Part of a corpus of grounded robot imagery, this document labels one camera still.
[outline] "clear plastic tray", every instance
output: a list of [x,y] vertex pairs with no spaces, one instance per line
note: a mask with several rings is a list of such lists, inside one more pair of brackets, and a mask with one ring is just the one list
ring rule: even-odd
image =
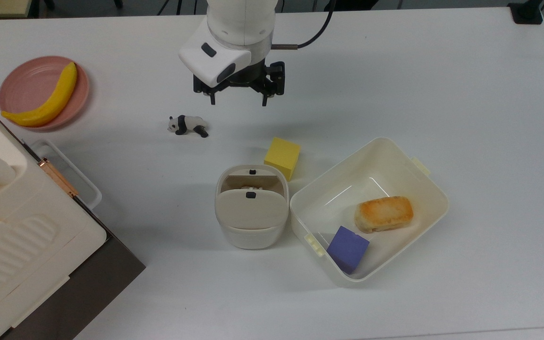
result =
[[47,139],[37,140],[31,149],[41,158],[47,158],[67,181],[78,191],[78,197],[93,210],[102,200],[100,190],[68,159],[62,151]]

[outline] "toasted bread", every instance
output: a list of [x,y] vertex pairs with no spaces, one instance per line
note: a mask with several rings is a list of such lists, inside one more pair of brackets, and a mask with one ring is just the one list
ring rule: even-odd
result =
[[413,216],[413,208],[408,198],[384,197],[358,204],[354,223],[361,232],[371,233],[403,228]]

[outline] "purple cube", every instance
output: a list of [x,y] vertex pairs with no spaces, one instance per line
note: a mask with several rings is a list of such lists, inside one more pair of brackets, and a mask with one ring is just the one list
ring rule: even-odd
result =
[[326,252],[337,263],[339,269],[346,274],[351,274],[358,267],[368,246],[369,241],[354,234],[348,228],[340,226]]

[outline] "banana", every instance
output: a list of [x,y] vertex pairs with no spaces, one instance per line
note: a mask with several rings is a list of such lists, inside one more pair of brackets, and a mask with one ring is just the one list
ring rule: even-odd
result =
[[34,110],[20,113],[9,113],[4,110],[1,115],[22,127],[40,127],[52,121],[67,105],[77,83],[77,67],[69,63],[60,74],[54,92],[43,105]]

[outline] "panda figurine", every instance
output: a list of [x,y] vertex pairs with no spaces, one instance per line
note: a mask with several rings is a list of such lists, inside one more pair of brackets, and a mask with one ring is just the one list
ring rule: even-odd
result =
[[205,138],[209,136],[207,131],[205,131],[206,128],[207,123],[200,117],[184,116],[181,114],[177,118],[169,118],[168,130],[177,135],[182,135],[187,133],[188,130],[192,130]]

